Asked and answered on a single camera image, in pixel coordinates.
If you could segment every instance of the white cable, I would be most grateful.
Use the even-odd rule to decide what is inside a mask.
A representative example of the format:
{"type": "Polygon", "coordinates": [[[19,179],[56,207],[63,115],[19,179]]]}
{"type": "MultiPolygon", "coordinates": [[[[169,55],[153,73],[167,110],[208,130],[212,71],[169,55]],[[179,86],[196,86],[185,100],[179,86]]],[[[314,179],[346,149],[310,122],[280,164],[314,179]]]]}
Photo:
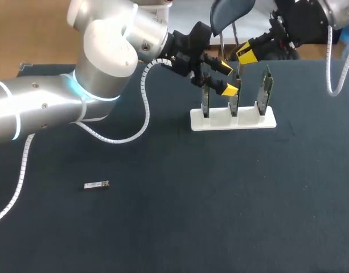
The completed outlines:
{"type": "Polygon", "coordinates": [[[332,52],[332,27],[329,26],[329,39],[327,41],[327,59],[326,59],[326,83],[327,83],[327,92],[329,95],[336,97],[341,90],[343,89],[347,72],[349,70],[349,55],[346,58],[346,62],[341,73],[339,85],[337,89],[333,92],[331,85],[331,52],[332,52]]]}
{"type": "Polygon", "coordinates": [[[130,138],[126,138],[126,139],[122,139],[122,140],[113,140],[113,139],[108,139],[105,138],[104,136],[101,136],[100,134],[96,133],[95,131],[93,131],[91,128],[89,128],[87,125],[81,123],[81,122],[77,122],[77,125],[80,126],[82,129],[84,129],[85,131],[87,131],[88,133],[90,133],[91,135],[93,135],[95,138],[109,143],[109,144],[123,144],[123,143],[127,143],[127,142],[131,142],[137,138],[139,138],[146,130],[147,126],[149,125],[149,120],[150,120],[150,109],[149,109],[149,103],[147,101],[147,97],[146,97],[146,90],[145,90],[145,82],[146,82],[146,76],[149,72],[149,70],[151,70],[151,68],[157,64],[164,64],[167,65],[169,67],[172,66],[172,63],[170,60],[167,59],[154,59],[153,61],[151,61],[151,63],[149,63],[146,68],[144,69],[144,72],[141,76],[141,96],[142,96],[142,100],[144,102],[144,107],[145,107],[145,122],[144,125],[142,126],[142,128],[140,129],[140,131],[138,133],[136,133],[135,135],[133,135],[130,138]]]}
{"type": "Polygon", "coordinates": [[[10,211],[10,209],[15,205],[17,199],[19,198],[22,184],[24,183],[24,178],[25,178],[25,171],[26,171],[26,164],[27,164],[27,157],[28,157],[28,150],[30,148],[30,144],[32,142],[32,139],[34,138],[35,134],[29,135],[26,139],[25,142],[25,147],[24,147],[24,153],[22,155],[22,162],[21,162],[21,170],[20,170],[20,177],[19,177],[19,182],[17,183],[17,187],[15,190],[15,193],[9,202],[9,204],[4,208],[3,211],[0,212],[0,220],[10,211]]]}

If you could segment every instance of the white stand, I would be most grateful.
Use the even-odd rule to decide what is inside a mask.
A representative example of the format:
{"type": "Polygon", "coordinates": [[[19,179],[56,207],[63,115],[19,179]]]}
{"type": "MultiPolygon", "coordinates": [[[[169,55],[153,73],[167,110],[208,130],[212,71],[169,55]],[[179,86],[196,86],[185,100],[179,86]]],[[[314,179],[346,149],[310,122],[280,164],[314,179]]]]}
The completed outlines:
{"type": "Polygon", "coordinates": [[[265,116],[259,115],[257,102],[251,107],[239,107],[237,117],[227,108],[210,108],[210,117],[204,118],[202,109],[191,110],[193,131],[219,131],[239,129],[265,129],[277,126],[273,109],[268,106],[265,116]]]}

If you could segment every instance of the dark blue table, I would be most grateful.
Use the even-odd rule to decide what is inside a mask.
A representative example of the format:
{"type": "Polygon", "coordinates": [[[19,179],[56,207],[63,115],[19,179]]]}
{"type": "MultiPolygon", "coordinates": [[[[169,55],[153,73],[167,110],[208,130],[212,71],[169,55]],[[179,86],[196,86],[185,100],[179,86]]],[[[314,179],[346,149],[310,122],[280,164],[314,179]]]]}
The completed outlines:
{"type": "MultiPolygon", "coordinates": [[[[38,133],[22,194],[0,222],[0,272],[349,272],[349,78],[331,98],[325,62],[269,65],[274,130],[192,132],[200,90],[154,68],[140,139],[109,145],[76,125],[38,133]],[[102,180],[109,190],[82,190],[102,180]]],[[[245,68],[243,106],[253,105],[265,67],[245,68]]],[[[94,129],[119,139],[141,128],[142,70],[94,129]]],[[[0,145],[0,211],[23,145],[0,145]]]]}

